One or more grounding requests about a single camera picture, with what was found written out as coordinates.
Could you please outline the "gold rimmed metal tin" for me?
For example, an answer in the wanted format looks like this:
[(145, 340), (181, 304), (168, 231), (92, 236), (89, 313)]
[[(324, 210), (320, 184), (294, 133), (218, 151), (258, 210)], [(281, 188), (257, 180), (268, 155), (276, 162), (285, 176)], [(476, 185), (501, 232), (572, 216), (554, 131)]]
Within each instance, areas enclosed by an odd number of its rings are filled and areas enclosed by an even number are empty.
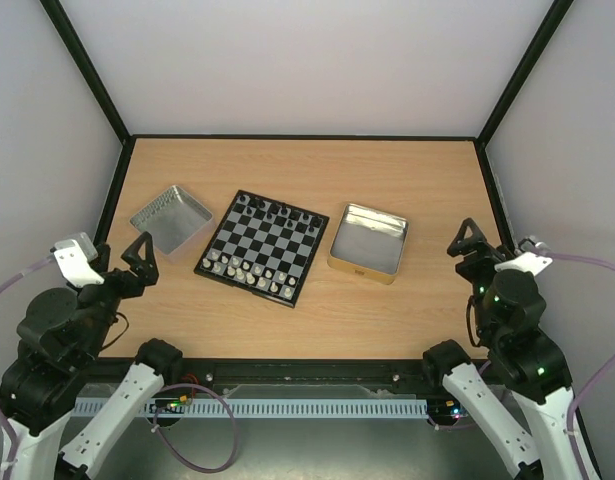
[(332, 269), (391, 285), (399, 272), (409, 222), (400, 216), (349, 203), (328, 254)]

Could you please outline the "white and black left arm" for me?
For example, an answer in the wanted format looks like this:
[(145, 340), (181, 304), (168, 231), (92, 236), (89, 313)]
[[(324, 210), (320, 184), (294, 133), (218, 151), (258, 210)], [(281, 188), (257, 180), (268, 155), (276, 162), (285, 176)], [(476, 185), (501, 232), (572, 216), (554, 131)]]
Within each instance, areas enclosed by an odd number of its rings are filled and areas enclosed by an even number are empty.
[(139, 408), (182, 369), (182, 352), (161, 339), (143, 343), (125, 377), (91, 423), (66, 446), (62, 433), (107, 336), (121, 319), (120, 303), (155, 285), (159, 271), (150, 233), (122, 253), (124, 270), (108, 267), (110, 248), (81, 232), (15, 274), (0, 292), (56, 264), (66, 286), (38, 294), (16, 328), (17, 358), (0, 385), (2, 479), (93, 479)]

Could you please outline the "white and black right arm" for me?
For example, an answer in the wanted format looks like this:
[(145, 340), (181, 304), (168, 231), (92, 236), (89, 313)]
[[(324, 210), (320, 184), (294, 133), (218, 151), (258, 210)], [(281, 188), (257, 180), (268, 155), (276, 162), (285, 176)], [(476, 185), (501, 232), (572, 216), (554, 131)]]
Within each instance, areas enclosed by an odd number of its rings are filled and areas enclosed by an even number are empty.
[(514, 479), (596, 479), (580, 431), (571, 374), (562, 350), (540, 328), (546, 301), (536, 276), (550, 259), (493, 247), (471, 218), (447, 248), (472, 294), (466, 315), (471, 341), (487, 349), (492, 371), (518, 403), (521, 426), (485, 384), (454, 340), (423, 354), (423, 379), (446, 391), (485, 434)]

